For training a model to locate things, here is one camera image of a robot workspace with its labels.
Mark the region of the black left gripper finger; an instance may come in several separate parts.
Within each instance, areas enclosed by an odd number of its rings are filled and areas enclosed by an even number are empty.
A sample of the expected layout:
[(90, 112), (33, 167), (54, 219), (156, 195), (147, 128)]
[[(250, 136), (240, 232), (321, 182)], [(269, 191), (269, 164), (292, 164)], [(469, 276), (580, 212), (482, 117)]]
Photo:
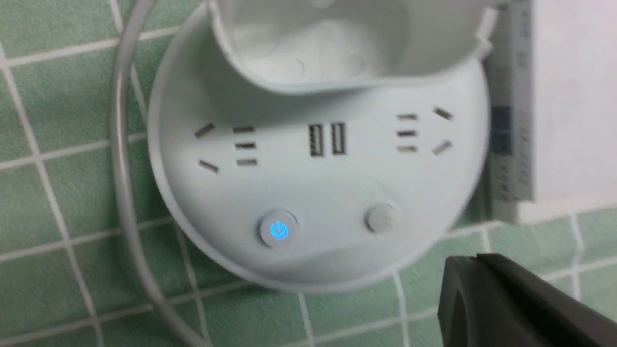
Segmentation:
[(500, 254), (452, 255), (438, 307), (445, 347), (614, 347), (617, 325)]

